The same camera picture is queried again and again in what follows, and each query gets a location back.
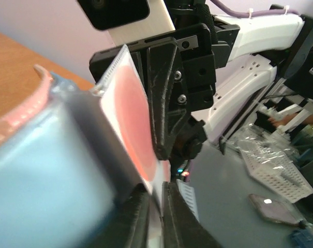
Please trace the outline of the white pink-circle card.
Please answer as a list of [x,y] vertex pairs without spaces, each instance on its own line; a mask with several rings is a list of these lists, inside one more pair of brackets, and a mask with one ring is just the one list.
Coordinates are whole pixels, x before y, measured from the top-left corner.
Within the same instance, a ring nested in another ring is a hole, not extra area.
[[150,193],[162,198],[169,162],[157,159],[152,145],[148,102],[133,66],[117,67],[100,107]]

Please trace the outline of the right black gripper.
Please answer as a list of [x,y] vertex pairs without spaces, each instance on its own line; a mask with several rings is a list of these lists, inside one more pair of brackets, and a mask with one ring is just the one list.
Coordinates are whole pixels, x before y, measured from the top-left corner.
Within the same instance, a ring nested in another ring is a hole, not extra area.
[[150,107],[152,144],[159,160],[168,160],[190,114],[212,107],[215,60],[211,33],[203,24],[127,44]]

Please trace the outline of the pink leather card holder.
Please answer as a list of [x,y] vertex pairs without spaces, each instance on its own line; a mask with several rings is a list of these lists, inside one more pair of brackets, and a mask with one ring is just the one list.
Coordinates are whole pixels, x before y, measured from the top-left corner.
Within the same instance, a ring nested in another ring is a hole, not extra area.
[[[91,90],[35,66],[37,90],[0,118],[0,247],[85,247],[147,190],[100,107],[124,64],[136,70],[126,45]],[[163,247],[161,199],[147,192],[147,247]]]

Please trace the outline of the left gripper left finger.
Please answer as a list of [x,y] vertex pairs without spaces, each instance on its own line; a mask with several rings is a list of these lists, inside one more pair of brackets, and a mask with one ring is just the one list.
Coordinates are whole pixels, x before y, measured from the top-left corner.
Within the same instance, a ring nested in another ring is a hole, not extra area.
[[147,247],[150,195],[143,184],[133,189],[99,237],[99,247]]

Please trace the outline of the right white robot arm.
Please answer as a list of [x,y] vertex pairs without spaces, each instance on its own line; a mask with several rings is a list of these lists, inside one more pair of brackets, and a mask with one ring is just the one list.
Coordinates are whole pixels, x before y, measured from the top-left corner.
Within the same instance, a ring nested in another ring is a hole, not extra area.
[[313,17],[280,5],[236,12],[222,2],[88,1],[84,11],[115,48],[96,52],[96,82],[126,44],[147,94],[152,146],[160,160],[193,159],[206,140],[192,112],[211,109],[214,128],[251,96],[266,96],[297,72],[313,44]]

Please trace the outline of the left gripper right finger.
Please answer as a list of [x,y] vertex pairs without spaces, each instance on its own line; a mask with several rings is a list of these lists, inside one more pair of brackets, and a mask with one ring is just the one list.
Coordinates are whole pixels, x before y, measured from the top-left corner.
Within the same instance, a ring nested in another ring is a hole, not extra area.
[[163,183],[164,247],[222,247],[198,222],[174,182]]

